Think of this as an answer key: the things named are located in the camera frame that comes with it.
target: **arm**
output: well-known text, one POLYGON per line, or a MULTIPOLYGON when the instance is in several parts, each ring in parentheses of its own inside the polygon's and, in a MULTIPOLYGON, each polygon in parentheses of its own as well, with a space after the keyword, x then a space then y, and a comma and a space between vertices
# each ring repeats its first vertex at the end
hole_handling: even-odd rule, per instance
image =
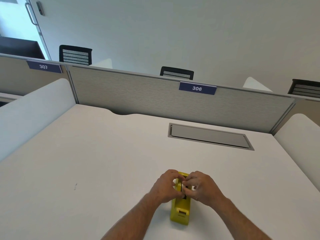
POLYGON ((199 171, 192 172, 182 182, 184 192, 190 198, 210 206, 221 217, 235 240, 271 240, 226 198, 214 180, 199 171))
POLYGON ((143 239, 158 206, 174 198, 184 197, 182 192, 173 188, 173 180, 176 178, 185 179, 177 170, 173 169, 162 174, 150 192, 125 214, 101 240, 143 239))

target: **glass door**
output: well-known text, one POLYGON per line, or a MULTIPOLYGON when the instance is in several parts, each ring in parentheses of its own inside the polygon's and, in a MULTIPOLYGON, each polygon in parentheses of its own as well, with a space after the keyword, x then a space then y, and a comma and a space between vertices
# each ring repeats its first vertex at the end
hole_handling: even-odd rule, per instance
POLYGON ((0 0, 0 36, 37 41, 51 60, 30 0, 0 0))

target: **desk surface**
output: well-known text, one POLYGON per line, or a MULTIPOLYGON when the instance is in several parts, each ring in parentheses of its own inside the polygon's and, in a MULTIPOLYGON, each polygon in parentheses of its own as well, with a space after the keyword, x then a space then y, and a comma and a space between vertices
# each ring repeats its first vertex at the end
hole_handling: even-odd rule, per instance
MULTIPOLYGON (((97 239, 165 170, 210 174, 273 239, 320 239, 320 193, 270 134, 76 104, 0 163, 1 239, 97 239), (255 151, 168 137, 169 123, 244 133, 255 151)), ((232 239, 191 202, 189 226, 156 211, 145 239, 232 239)))

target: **yellow tape dispenser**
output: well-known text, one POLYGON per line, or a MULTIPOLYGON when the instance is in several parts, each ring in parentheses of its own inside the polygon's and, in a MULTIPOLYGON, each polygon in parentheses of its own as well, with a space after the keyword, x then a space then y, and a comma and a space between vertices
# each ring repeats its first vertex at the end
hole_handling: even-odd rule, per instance
MULTIPOLYGON (((189 175, 188 173, 179 172, 185 178, 189 175)), ((176 178, 175 189, 182 191, 182 181, 176 178)), ((173 199, 171 205, 171 214, 170 220, 173 222, 178 222, 183 225, 189 224, 189 215, 190 215, 190 198, 185 195, 182 199, 173 199)))

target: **number sign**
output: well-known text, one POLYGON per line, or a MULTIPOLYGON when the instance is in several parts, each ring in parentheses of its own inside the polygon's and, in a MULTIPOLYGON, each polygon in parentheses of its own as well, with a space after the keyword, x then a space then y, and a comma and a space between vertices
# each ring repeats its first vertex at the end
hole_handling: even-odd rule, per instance
POLYGON ((61 67, 58 64, 50 64, 44 62, 38 62, 33 60, 27 60, 28 66, 30 69, 46 71, 46 72, 56 72, 62 73, 61 67))
POLYGON ((181 81, 179 85, 179 90, 214 95, 217 90, 217 87, 181 81))

